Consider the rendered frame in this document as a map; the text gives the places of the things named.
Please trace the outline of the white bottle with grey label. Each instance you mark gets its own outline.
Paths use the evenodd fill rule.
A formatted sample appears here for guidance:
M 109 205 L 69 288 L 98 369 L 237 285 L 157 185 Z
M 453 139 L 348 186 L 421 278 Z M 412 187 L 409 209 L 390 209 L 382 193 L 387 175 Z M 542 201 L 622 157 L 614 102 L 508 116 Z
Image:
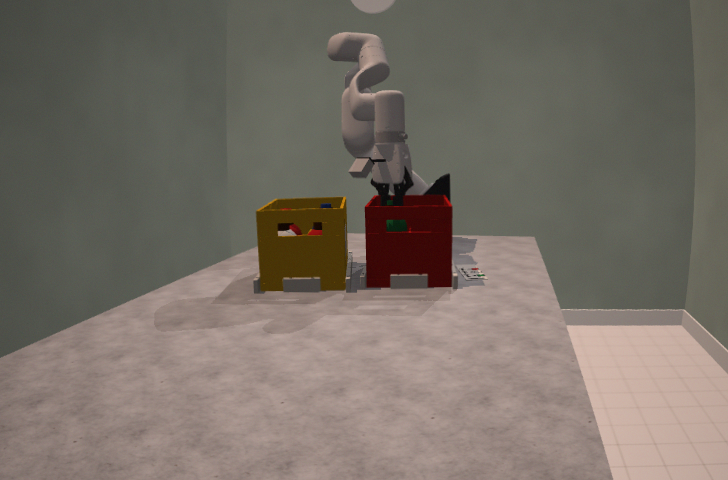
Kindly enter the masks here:
M 297 236 L 290 230 L 289 223 L 278 223 L 278 236 Z

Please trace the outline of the white paper card with colored marks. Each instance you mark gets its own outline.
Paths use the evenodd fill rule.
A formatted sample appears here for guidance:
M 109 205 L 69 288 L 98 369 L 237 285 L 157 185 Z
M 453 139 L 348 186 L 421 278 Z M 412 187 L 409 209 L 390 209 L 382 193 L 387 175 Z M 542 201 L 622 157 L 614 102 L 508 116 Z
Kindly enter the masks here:
M 475 264 L 455 265 L 465 280 L 488 280 Z

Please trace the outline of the olive-brown crate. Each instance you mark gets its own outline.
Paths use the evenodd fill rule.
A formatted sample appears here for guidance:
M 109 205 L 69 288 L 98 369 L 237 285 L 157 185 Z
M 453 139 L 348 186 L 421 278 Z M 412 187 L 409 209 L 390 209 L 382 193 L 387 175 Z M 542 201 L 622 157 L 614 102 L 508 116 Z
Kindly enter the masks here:
M 323 203 L 333 208 L 318 209 Z M 256 222 L 261 291 L 306 277 L 320 277 L 321 291 L 346 289 L 346 197 L 275 199 L 256 211 Z M 313 222 L 322 222 L 322 235 L 307 235 Z M 278 236 L 278 223 L 296 224 L 302 236 Z

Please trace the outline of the dark red crate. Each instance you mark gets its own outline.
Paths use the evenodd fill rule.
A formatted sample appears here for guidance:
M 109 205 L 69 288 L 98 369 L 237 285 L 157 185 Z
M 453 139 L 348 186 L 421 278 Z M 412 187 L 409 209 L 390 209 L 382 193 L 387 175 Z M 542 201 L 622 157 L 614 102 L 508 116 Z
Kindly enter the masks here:
M 407 231 L 387 231 L 386 220 L 405 220 Z M 428 287 L 452 287 L 452 205 L 445 195 L 405 195 L 403 206 L 381 206 L 374 196 L 365 206 L 365 233 L 367 288 L 390 288 L 391 274 L 428 274 Z

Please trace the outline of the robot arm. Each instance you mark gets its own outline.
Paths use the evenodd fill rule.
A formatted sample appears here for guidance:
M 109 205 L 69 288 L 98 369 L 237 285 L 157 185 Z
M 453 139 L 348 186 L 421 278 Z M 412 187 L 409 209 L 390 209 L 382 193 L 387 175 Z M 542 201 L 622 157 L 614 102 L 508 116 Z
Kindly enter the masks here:
M 349 146 L 346 149 L 356 158 L 348 172 L 353 178 L 366 178 L 372 173 L 374 162 L 386 162 L 386 159 L 373 159 L 376 143 L 405 142 L 408 138 L 404 95 L 392 90 L 371 93 L 371 86 L 384 81 L 390 73 L 384 45 L 378 36 L 339 33 L 330 38 L 327 52 L 333 61 L 358 62 L 345 75 L 342 136 Z

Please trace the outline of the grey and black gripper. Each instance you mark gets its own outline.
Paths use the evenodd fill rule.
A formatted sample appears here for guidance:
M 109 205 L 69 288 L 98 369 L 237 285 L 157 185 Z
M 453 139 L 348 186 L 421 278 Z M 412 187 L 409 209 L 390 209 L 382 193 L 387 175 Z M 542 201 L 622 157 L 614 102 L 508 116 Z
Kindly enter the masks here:
M 391 196 L 388 195 L 389 184 L 394 186 L 393 206 L 403 206 L 403 196 L 414 185 L 408 144 L 405 144 L 405 142 L 376 143 L 373 150 L 373 159 L 386 159 L 386 162 L 374 162 L 370 182 L 380 195 L 381 206 L 385 206 L 387 201 L 391 200 Z

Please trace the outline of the green bottle with pale green label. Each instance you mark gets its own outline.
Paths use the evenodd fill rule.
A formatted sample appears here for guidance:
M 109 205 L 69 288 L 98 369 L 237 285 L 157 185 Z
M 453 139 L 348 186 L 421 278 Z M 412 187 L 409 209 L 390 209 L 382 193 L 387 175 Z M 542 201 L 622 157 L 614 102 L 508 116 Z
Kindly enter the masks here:
M 385 206 L 393 206 L 393 200 L 387 201 Z M 386 220 L 387 231 L 407 231 L 405 220 Z

